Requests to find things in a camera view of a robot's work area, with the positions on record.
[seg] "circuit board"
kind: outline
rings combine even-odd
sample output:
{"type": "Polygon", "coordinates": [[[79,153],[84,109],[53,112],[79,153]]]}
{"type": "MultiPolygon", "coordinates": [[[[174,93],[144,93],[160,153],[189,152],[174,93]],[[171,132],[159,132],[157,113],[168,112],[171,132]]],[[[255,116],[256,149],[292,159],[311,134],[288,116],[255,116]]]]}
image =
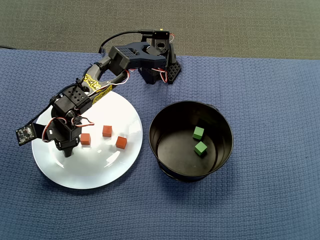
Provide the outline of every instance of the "circuit board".
{"type": "Polygon", "coordinates": [[[36,131],[33,124],[29,124],[15,131],[19,146],[27,144],[28,142],[37,138],[36,131]]]}

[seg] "yellow label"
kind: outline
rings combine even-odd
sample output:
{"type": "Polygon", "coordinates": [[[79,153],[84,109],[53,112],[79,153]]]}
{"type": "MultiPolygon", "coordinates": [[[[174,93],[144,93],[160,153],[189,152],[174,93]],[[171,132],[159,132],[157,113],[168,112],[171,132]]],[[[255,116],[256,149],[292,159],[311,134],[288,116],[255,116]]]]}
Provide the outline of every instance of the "yellow label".
{"type": "Polygon", "coordinates": [[[94,91],[101,88],[101,85],[98,83],[98,81],[92,79],[89,74],[85,74],[83,81],[85,81],[94,91]]]}
{"type": "Polygon", "coordinates": [[[96,96],[93,99],[93,103],[95,104],[96,102],[98,102],[102,97],[104,97],[105,95],[107,95],[107,93],[109,93],[112,90],[112,85],[110,85],[106,90],[104,90],[103,92],[101,92],[98,96],[96,96]]]}

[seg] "black cable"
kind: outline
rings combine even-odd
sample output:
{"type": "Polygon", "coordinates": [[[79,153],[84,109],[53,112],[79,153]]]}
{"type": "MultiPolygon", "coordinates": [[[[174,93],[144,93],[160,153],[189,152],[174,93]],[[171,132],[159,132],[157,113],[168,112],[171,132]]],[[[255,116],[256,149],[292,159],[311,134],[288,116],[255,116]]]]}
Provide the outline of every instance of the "black cable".
{"type": "Polygon", "coordinates": [[[119,37],[119,36],[124,35],[124,34],[140,34],[140,33],[141,33],[141,31],[139,31],[139,30],[124,31],[124,32],[120,32],[120,33],[118,33],[118,34],[116,34],[116,35],[113,35],[113,36],[109,37],[107,40],[105,40],[105,41],[101,44],[100,49],[99,49],[99,54],[101,54],[101,53],[103,52],[104,45],[105,45],[107,42],[109,42],[111,39],[114,39],[114,38],[119,37]]]}
{"type": "Polygon", "coordinates": [[[12,50],[17,50],[16,48],[14,47],[11,47],[11,46],[5,46],[5,45],[0,45],[0,49],[12,49],[12,50]]]}
{"type": "Polygon", "coordinates": [[[48,106],[46,106],[41,112],[39,112],[34,118],[32,118],[26,125],[31,124],[31,123],[32,123],[34,120],[36,120],[41,114],[43,114],[43,113],[50,107],[50,105],[52,105],[52,104],[55,102],[56,97],[57,97],[59,94],[63,93],[66,89],[68,89],[68,88],[70,88],[70,87],[77,86],[77,85],[78,85],[78,84],[73,83],[73,84],[70,84],[69,86],[66,86],[66,87],[64,87],[63,89],[61,89],[55,96],[53,96],[53,97],[51,98],[51,101],[49,102],[48,106]]]}

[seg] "blue fabric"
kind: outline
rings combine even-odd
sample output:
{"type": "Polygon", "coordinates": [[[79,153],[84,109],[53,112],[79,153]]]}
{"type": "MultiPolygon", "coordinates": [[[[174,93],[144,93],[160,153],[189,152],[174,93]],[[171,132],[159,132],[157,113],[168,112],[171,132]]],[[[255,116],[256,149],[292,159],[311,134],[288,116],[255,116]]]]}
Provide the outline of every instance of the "blue fabric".
{"type": "Polygon", "coordinates": [[[320,239],[320,61],[181,56],[173,85],[134,72],[115,92],[140,115],[138,159],[104,187],[67,189],[15,129],[100,58],[0,50],[0,239],[320,239]],[[228,162],[195,183],[166,176],[148,143],[153,117],[182,100],[216,106],[234,134],[228,162]]]}

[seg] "red cube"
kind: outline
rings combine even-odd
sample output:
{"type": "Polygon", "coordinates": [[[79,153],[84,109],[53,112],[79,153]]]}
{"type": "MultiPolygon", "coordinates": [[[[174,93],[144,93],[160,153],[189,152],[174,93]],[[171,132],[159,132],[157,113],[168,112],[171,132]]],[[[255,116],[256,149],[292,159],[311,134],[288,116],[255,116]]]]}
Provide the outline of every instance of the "red cube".
{"type": "Polygon", "coordinates": [[[80,142],[82,145],[90,145],[91,143],[90,133],[82,133],[80,137],[80,142]]]}
{"type": "Polygon", "coordinates": [[[125,149],[127,145],[127,139],[122,136],[118,136],[115,146],[120,149],[125,149]]]}
{"type": "Polygon", "coordinates": [[[111,137],[112,135],[112,126],[103,126],[102,136],[111,137]]]}

